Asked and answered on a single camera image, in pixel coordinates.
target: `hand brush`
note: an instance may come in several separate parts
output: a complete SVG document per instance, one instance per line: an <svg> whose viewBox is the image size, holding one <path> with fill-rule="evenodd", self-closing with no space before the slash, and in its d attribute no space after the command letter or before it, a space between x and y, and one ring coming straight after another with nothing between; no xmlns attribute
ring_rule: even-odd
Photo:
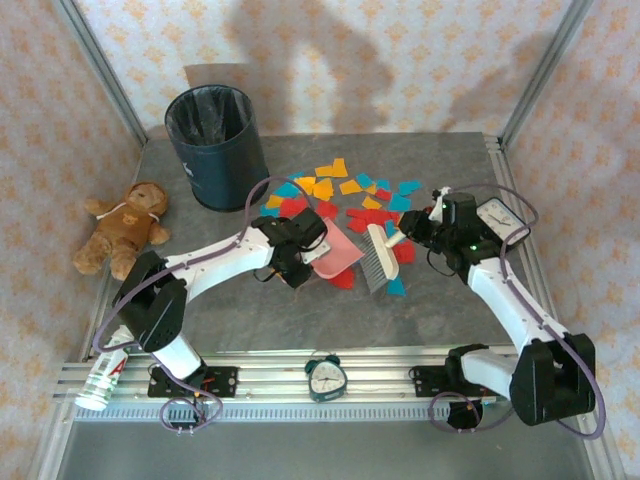
<svg viewBox="0 0 640 480"><path fill-rule="evenodd" d="M404 233L396 232L387 239L384 228L380 225L367 225L367 231L362 234L360 244L360 250L364 253L360 265L371 293L398 276L400 268L392 248L404 238Z"/></svg>

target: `dark blue trash can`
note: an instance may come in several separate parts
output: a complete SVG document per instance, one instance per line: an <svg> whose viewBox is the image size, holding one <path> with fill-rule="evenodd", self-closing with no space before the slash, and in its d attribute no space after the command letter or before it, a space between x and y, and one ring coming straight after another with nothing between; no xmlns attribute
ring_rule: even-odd
<svg viewBox="0 0 640 480"><path fill-rule="evenodd" d="M249 97L225 85L192 88L167 108L165 127L196 199L216 211L244 207L269 176ZM255 203L268 185L254 195Z"/></svg>

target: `clock face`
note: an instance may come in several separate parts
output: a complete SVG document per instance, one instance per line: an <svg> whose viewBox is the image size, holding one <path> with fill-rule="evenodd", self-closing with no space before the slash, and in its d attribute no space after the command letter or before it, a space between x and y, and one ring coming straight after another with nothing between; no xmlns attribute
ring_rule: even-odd
<svg viewBox="0 0 640 480"><path fill-rule="evenodd" d="M344 373L335 363L323 361L311 372L311 390L315 393L329 393L347 383Z"/></svg>
<svg viewBox="0 0 640 480"><path fill-rule="evenodd" d="M478 217L503 241L515 230L524 226L524 222L499 198L492 198L480 205L477 213ZM509 245L523 239L529 235L529 232L529 229L518 232L509 240Z"/></svg>

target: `brown teddy bear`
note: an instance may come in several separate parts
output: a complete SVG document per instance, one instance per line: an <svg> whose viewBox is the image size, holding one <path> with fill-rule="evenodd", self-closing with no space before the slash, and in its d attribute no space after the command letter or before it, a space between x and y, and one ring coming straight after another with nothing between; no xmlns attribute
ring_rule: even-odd
<svg viewBox="0 0 640 480"><path fill-rule="evenodd" d="M120 203L86 200L84 208L95 215L98 226L73 256L73 265L80 273L93 275L111 255L111 275L124 280L147 242L161 245L169 240L170 230L159 223L168 203L166 192L151 182L131 186Z"/></svg>

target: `floral wallpaper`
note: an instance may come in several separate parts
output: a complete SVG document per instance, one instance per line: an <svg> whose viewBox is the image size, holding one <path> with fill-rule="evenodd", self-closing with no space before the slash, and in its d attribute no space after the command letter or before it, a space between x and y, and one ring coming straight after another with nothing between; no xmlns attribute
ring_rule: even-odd
<svg viewBox="0 0 640 480"><path fill-rule="evenodd" d="M72 252L89 195L118 198L140 148L51 0L0 2L0 478L25 478L98 279Z"/></svg>
<svg viewBox="0 0 640 480"><path fill-rule="evenodd" d="M596 1L508 151L540 209L561 321L596 342L609 424L640 476L640 4Z"/></svg>
<svg viewBox="0 0 640 480"><path fill-rule="evenodd" d="M244 90L262 134L498 134L570 3L78 0L152 136L206 83Z"/></svg>

